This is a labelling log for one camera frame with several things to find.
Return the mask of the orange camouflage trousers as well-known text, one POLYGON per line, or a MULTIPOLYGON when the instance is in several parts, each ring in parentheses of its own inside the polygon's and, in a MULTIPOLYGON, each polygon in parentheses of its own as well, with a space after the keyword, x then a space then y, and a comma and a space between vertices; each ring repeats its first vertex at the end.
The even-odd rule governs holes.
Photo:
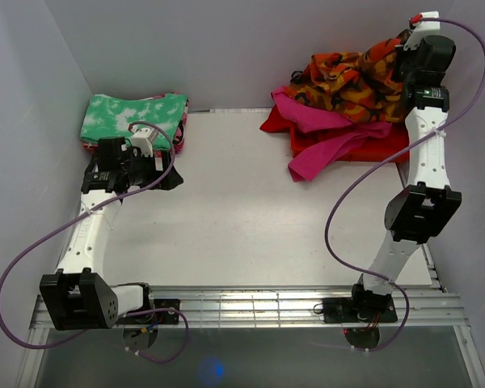
POLYGON ((309 108, 336 112, 355 123, 400 123, 403 84, 394 80, 396 48, 404 35, 381 41, 363 53, 316 53, 292 75, 285 94, 309 108))

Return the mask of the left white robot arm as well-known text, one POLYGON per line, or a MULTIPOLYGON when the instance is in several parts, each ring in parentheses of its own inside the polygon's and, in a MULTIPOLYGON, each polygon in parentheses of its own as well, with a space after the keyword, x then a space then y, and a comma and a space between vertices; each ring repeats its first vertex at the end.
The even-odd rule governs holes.
POLYGON ((80 220, 57 270, 40 280, 41 296, 59 331, 111 328, 126 314, 138 323, 154 317, 146 283, 111 285, 103 267, 124 194, 135 188, 169 191, 183 183, 170 152, 162 153, 162 168, 157 168, 152 146, 157 135, 144 127, 131 137, 99 139, 83 176, 80 220))

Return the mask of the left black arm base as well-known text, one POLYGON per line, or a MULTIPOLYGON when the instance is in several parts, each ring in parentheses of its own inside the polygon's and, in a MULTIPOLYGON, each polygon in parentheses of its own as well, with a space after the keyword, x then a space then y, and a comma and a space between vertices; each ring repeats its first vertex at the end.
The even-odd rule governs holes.
MULTIPOLYGON (((180 310, 181 300, 177 298, 165 298, 165 299, 153 299, 150 298, 145 301, 141 308, 137 309, 136 312, 153 310, 153 309, 175 309, 180 310)), ((137 316, 126 316, 119 317, 117 324, 120 325, 139 325, 139 326, 150 326, 152 324, 158 325, 171 325, 177 324, 179 322, 179 316, 171 311, 159 311, 150 312, 148 314, 141 314, 137 316)))

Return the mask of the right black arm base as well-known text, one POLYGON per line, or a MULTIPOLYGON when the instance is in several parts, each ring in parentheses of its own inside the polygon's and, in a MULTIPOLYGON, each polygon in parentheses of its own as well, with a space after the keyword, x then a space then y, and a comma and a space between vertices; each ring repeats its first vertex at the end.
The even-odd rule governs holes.
POLYGON ((357 306, 350 297, 326 297, 313 307, 316 315, 322 315, 325 323, 396 323, 398 315, 393 302, 386 310, 357 306))

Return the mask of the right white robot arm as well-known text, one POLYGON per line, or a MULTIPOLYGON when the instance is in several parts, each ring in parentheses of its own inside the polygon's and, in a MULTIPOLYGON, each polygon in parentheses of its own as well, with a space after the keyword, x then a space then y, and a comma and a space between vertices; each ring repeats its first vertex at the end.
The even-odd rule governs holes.
POLYGON ((379 320, 393 312, 391 294, 409 258, 436 237, 456 213, 462 195, 450 187, 445 167, 445 139, 439 128, 449 111, 449 91, 442 86, 456 51, 448 37, 425 36, 399 50, 393 78, 403 84, 400 102, 413 145, 406 187, 386 207, 386 236, 367 273, 352 287, 353 318, 379 320))

